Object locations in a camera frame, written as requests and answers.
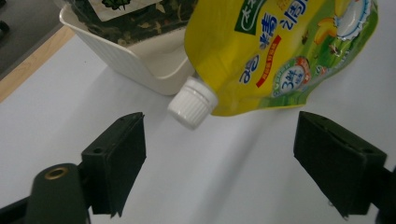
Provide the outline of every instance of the wooden edge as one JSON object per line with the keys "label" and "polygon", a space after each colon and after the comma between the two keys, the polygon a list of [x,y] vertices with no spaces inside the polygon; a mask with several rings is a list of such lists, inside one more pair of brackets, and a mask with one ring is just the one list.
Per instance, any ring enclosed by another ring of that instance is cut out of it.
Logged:
{"label": "wooden edge", "polygon": [[70,28],[63,26],[27,59],[4,77],[0,81],[0,103],[69,41],[73,35],[74,32]]}

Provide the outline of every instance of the white cap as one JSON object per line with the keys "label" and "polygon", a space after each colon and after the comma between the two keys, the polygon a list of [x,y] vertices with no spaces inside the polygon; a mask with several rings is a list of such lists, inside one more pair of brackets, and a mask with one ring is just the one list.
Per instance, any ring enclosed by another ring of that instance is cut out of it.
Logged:
{"label": "white cap", "polygon": [[206,84],[189,77],[168,106],[172,116],[194,130],[218,104],[218,97]]}

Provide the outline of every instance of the green logo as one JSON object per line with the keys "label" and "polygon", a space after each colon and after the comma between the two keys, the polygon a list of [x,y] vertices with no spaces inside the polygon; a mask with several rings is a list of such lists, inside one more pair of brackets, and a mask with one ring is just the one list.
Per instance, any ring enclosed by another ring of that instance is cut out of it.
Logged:
{"label": "green logo", "polygon": [[249,35],[256,34],[257,17],[259,16],[262,5],[267,0],[245,0],[239,12],[235,31]]}

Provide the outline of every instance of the yellow pouch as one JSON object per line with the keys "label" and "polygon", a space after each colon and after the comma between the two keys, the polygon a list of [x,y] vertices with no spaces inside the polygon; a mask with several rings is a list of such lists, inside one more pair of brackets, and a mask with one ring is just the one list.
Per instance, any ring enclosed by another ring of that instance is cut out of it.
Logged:
{"label": "yellow pouch", "polygon": [[[305,104],[355,58],[377,20],[375,0],[199,0],[185,49],[219,101],[212,115],[232,116]],[[183,116],[180,104],[171,110]]]}

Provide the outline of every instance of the white basket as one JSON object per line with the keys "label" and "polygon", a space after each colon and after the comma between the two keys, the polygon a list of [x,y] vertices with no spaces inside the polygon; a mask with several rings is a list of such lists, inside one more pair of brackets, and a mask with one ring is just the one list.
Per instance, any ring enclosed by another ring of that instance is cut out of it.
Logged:
{"label": "white basket", "polygon": [[70,6],[62,8],[60,21],[70,27],[109,67],[160,94],[178,93],[187,77],[194,73],[184,50],[185,29],[124,48],[90,33],[78,21]]}

